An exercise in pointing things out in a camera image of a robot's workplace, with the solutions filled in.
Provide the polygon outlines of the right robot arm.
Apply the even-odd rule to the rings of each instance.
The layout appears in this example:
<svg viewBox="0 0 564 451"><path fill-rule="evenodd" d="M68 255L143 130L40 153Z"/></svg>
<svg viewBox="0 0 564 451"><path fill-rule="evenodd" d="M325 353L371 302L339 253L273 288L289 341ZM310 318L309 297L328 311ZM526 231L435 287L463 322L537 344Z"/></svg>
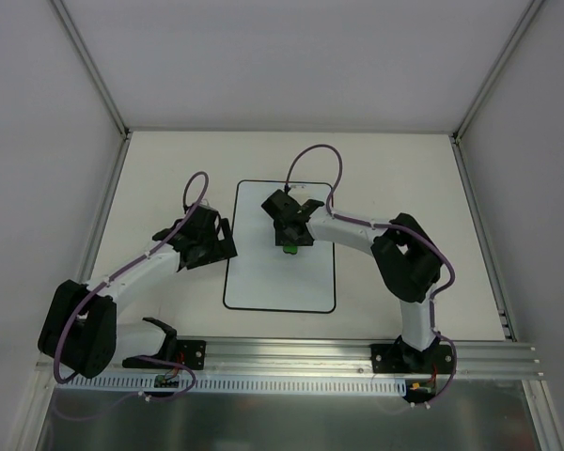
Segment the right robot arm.
<svg viewBox="0 0 564 451"><path fill-rule="evenodd" d="M381 224L340 214L320 200L299 203L284 190L274 191L261 207L273 220L277 246L325 241L372 257L401 312L401 333L385 359L410 372L432 365L440 338L434 331L431 297L442 259L413 216L402 213Z"/></svg>

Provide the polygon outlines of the small whiteboard black frame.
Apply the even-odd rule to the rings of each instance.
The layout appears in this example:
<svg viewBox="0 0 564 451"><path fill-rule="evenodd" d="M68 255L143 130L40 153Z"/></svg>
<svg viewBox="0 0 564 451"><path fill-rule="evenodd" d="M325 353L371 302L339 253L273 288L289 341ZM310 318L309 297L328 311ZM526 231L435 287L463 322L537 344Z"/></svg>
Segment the small whiteboard black frame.
<svg viewBox="0 0 564 451"><path fill-rule="evenodd" d="M224 305L234 310L328 314L336 308L335 247L317 241L287 254L275 244L274 220L261 204L282 181L237 185Z"/></svg>

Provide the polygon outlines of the green whiteboard eraser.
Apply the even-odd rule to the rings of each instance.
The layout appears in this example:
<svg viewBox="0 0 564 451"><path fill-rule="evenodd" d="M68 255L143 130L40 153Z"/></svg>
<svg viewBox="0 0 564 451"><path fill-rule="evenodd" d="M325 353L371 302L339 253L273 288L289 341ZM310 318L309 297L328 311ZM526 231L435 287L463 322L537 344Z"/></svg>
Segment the green whiteboard eraser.
<svg viewBox="0 0 564 451"><path fill-rule="evenodd" d="M288 255L296 255L298 253L298 247L295 245L284 245L283 252Z"/></svg>

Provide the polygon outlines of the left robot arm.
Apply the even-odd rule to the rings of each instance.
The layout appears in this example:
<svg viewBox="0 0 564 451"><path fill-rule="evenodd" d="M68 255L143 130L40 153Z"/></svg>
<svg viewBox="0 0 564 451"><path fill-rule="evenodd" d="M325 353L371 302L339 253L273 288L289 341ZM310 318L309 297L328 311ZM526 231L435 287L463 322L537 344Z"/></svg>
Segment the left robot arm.
<svg viewBox="0 0 564 451"><path fill-rule="evenodd" d="M61 384L92 379L111 364L166 367L178 362L177 330L155 318L118 324L118 316L144 291L182 271L237 255L230 222L194 204L170 228L157 232L148 250L110 275L83 283L67 280L55 290L42 326L39 351L53 359Z"/></svg>

